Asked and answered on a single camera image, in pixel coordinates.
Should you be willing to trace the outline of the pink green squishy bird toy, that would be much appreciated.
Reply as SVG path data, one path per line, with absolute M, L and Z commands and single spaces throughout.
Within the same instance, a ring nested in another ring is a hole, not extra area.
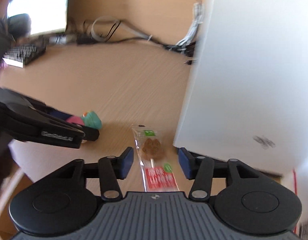
M 94 111 L 86 112 L 82 116 L 72 115 L 67 118 L 66 121 L 71 124 L 86 126 L 97 130 L 100 130 L 102 128 L 102 122 Z

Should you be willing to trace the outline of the lollipop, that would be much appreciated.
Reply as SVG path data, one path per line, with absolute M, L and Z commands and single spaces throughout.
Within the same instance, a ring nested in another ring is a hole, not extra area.
M 134 125 L 132 132 L 146 192 L 175 192 L 178 185 L 162 143 L 160 130 Z

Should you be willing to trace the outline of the black white keyboard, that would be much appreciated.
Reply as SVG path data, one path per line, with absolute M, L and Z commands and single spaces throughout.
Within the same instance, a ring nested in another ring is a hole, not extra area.
M 3 56 L 3 61 L 10 66 L 24 68 L 46 52 L 46 46 L 22 44 L 12 47 Z

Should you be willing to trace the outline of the white aigo computer case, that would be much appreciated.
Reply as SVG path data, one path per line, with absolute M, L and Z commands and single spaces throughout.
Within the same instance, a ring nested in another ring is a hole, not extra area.
M 204 0 L 174 146 L 287 174 L 308 158 L 308 0 Z

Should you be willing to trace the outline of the black computer monitor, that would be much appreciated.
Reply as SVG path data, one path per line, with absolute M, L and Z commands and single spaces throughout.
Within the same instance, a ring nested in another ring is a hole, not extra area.
M 11 0 L 7 17 L 27 14 L 31 36 L 62 33 L 67 28 L 68 0 Z

